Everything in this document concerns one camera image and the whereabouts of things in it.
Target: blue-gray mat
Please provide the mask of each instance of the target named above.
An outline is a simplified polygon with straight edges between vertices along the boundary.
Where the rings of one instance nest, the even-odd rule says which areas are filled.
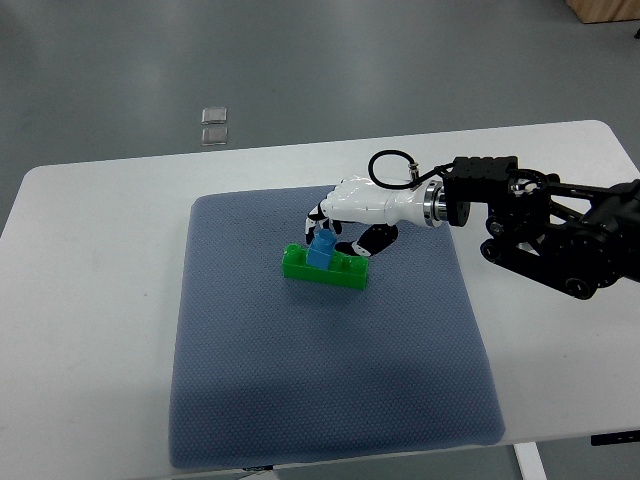
[[[489,445],[504,433],[448,227],[399,225],[365,291],[285,279],[329,187],[202,197],[191,212],[171,463],[238,468]],[[342,238],[357,239],[361,225]]]

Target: black cable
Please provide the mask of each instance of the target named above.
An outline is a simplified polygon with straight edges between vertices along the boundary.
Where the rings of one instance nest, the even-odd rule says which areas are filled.
[[[420,185],[422,182],[424,182],[425,180],[428,180],[429,178],[431,178],[431,177],[433,177],[435,175],[442,176],[442,174],[448,168],[453,167],[453,163],[447,163],[446,165],[437,166],[433,170],[429,170],[424,175],[420,175],[415,180],[412,180],[409,183],[405,183],[405,184],[385,183],[385,182],[381,181],[378,177],[376,177],[376,174],[373,171],[373,165],[376,163],[376,161],[380,157],[384,157],[386,155],[396,155],[398,157],[402,157],[402,158],[404,158],[405,160],[407,160],[409,162],[409,165],[417,165],[417,163],[411,157],[411,155],[409,155],[408,153],[405,153],[405,152],[401,152],[400,150],[382,150],[381,152],[378,152],[373,157],[371,157],[371,160],[369,160],[369,166],[368,166],[369,177],[371,178],[373,183],[375,183],[379,187],[386,188],[387,190],[405,190],[407,188],[413,188],[416,185]]]

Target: concrete floor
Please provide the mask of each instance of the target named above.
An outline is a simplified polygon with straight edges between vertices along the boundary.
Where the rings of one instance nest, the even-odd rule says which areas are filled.
[[[639,27],[562,0],[0,1],[0,229],[29,169],[203,151],[213,105],[216,149],[598,119],[638,165]],[[637,444],[539,448],[549,479],[640,477]],[[282,476],[520,478],[510,448]]]

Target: white table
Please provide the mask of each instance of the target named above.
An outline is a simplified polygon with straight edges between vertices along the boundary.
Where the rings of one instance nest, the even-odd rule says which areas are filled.
[[[36,168],[0,238],[0,477],[171,474],[169,389],[192,203],[335,184],[366,174],[369,157],[388,148],[411,153],[423,171],[459,155],[517,155],[521,167],[570,183],[638,176],[595,121]],[[391,163],[382,174],[405,173]],[[502,443],[639,428],[640,284],[569,298],[486,262],[485,219],[472,207],[453,235]]]

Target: robotic arm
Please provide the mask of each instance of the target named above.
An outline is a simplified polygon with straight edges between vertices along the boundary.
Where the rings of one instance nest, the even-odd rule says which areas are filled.
[[[410,182],[376,177],[374,163],[385,155],[408,160]],[[517,157],[457,157],[420,176],[397,150],[374,155],[369,176],[345,179],[320,202],[307,219],[308,242],[318,226],[333,223],[340,233],[340,222],[365,223],[372,226],[358,241],[336,249],[374,255],[397,238],[400,220],[463,227],[470,204],[485,203],[491,238],[480,252],[488,261],[582,300],[621,277],[640,281],[640,180],[610,188],[565,184],[556,174],[518,168]],[[582,214],[554,197],[588,200],[590,208]]]

